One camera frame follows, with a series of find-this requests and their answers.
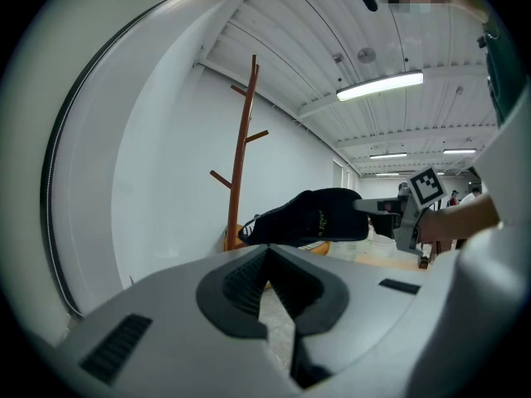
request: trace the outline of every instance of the ceiling beam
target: ceiling beam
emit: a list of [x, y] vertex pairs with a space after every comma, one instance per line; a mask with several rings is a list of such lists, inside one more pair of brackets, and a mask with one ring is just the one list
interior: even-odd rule
[[202, 44], [202, 49], [199, 52], [198, 60], [203, 62], [207, 59], [208, 54], [216, 44], [217, 38], [222, 33], [223, 28], [227, 25], [227, 22], [232, 18], [237, 8], [245, 0], [226, 0], [216, 15], [212, 18], [210, 27], [207, 30], [205, 39]]
[[[248, 81], [242, 76], [235, 74], [231, 70], [228, 70], [227, 68], [224, 68], [223, 66], [220, 66], [211, 61], [202, 61], [202, 62], [199, 62], [199, 65], [206, 66], [206, 68], [214, 70], [215, 72], [218, 72], [219, 74], [222, 74], [225, 77], [230, 78], [231, 80], [237, 83], [240, 83], [242, 85], [246, 84], [246, 82]], [[319, 139], [322, 140], [323, 143], [325, 143], [330, 149], [332, 149], [332, 151], [334, 151], [337, 155], [339, 155], [354, 170], [354, 172], [361, 177], [359, 170], [350, 162], [350, 157], [346, 155], [345, 153], [343, 153], [341, 149], [336, 149], [334, 147], [334, 142], [332, 140], [324, 137], [323, 134], [319, 131], [316, 131], [316, 129], [304, 124], [304, 121], [297, 117], [297, 113], [294, 110], [280, 103], [277, 99], [274, 99], [270, 94], [266, 93], [259, 85], [256, 86], [256, 93], [258, 95], [261, 95], [264, 99], [269, 100], [274, 106], [277, 106], [278, 108], [282, 109], [293, 119], [300, 122], [300, 124], [303, 125], [306, 129], [308, 129], [313, 134], [315, 134], [317, 137], [319, 137]]]
[[[466, 66], [440, 66], [437, 68], [424, 68], [424, 82], [428, 83], [437, 80], [453, 80], [463, 77], [487, 77], [487, 66], [485, 65], [466, 65]], [[327, 95], [314, 102], [305, 104], [299, 109], [301, 119], [308, 118], [317, 114], [320, 110], [340, 104], [337, 95]]]
[[379, 134], [361, 138], [352, 138], [336, 142], [336, 148], [352, 148], [365, 144], [401, 142], [402, 140], [412, 140], [416, 138], [467, 138], [494, 136], [497, 127], [476, 126], [476, 127], [451, 127], [445, 129], [415, 129], [412, 131], [401, 131], [399, 133]]
[[[472, 153], [469, 157], [466, 157], [467, 159], [473, 159], [478, 155], [479, 152]], [[389, 159], [371, 159], [371, 158], [354, 158], [350, 161], [354, 164], [358, 163], [373, 163], [375, 165], [383, 165], [389, 167], [389, 166], [401, 166], [406, 165], [404, 164], [405, 161], [408, 163], [412, 163], [413, 161], [426, 161], [429, 159], [440, 159], [441, 163], [443, 162], [450, 162], [455, 161], [456, 159], [465, 159], [463, 154], [450, 154], [445, 155], [443, 152], [433, 152], [433, 153], [410, 153], [404, 158], [389, 158]]]

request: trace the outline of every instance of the human arm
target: human arm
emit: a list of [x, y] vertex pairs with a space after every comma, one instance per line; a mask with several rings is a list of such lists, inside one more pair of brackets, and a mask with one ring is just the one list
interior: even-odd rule
[[489, 194], [484, 193], [467, 205], [427, 211], [418, 223], [419, 242], [468, 239], [478, 231], [495, 226], [498, 213]]

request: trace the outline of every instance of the white ceiling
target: white ceiling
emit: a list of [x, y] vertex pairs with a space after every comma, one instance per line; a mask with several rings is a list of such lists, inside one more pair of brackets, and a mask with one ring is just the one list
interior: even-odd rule
[[[432, 163], [448, 173], [481, 150], [495, 132], [479, 22], [461, 10], [370, 12], [361, 0], [228, 0], [206, 39], [200, 62], [246, 84], [251, 56], [261, 66], [257, 91], [299, 120], [361, 174], [414, 170]], [[363, 64], [369, 47], [376, 60]], [[342, 61], [336, 63], [335, 55]], [[336, 91], [360, 81], [423, 70], [425, 82], [338, 102]], [[407, 152], [407, 158], [369, 155]]]

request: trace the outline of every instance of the ceiling light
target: ceiling light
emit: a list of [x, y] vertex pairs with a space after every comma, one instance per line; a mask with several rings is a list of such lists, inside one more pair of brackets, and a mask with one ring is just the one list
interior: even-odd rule
[[342, 102], [355, 97], [370, 95], [378, 91], [398, 89], [408, 85], [417, 85], [424, 82], [424, 74], [421, 70], [413, 70], [405, 74], [391, 75], [377, 80], [371, 80], [353, 85], [347, 89], [338, 91], [338, 99]]
[[475, 149], [447, 149], [443, 153], [445, 155], [457, 155], [459, 153], [475, 153]]
[[372, 155], [371, 159], [404, 158], [407, 153], [386, 153], [385, 155]]

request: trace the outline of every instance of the fluorescent light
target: fluorescent light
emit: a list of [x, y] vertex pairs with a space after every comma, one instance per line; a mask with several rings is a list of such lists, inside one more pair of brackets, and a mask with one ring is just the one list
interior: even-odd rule
[[475, 153], [475, 149], [447, 149], [443, 153], [445, 155], [457, 155], [459, 153]]
[[404, 158], [407, 153], [386, 153], [385, 155], [372, 155], [371, 159]]
[[378, 78], [377, 80], [367, 81], [353, 85], [347, 89], [338, 91], [338, 99], [342, 102], [354, 99], [355, 97], [370, 95], [378, 91], [398, 89], [408, 85], [417, 85], [424, 82], [424, 74], [421, 70], [413, 70], [405, 74], [398, 74]]

